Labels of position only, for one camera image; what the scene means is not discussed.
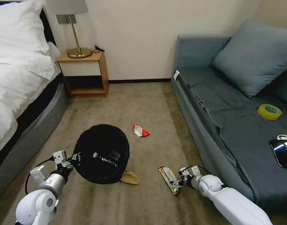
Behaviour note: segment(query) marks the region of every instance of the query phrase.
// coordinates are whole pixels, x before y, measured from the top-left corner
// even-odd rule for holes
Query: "white wall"
[[[87,0],[80,46],[106,50],[110,80],[169,78],[178,34],[232,34],[261,0]],[[58,48],[75,47],[69,24],[48,19]]]
[[[255,20],[272,26],[287,28],[287,0],[263,0]]]

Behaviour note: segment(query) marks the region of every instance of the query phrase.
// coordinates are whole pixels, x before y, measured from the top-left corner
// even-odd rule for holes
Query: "red wrapper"
[[[139,137],[148,136],[151,133],[145,129],[143,129],[138,123],[133,125],[134,133]]]

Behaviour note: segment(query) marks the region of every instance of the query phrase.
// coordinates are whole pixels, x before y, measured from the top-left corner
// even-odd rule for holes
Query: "sofa armrest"
[[[215,56],[226,46],[229,36],[179,35],[174,68],[204,67],[211,65]]]

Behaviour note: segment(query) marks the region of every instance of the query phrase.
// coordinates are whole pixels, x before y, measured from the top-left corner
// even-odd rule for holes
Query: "blue throw pillow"
[[[287,69],[287,29],[247,20],[212,65],[253,97]]]

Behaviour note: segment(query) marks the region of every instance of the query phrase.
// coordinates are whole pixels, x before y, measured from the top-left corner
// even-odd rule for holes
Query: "phone screen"
[[[287,167],[287,140],[271,140],[269,143],[278,164],[282,167]]]

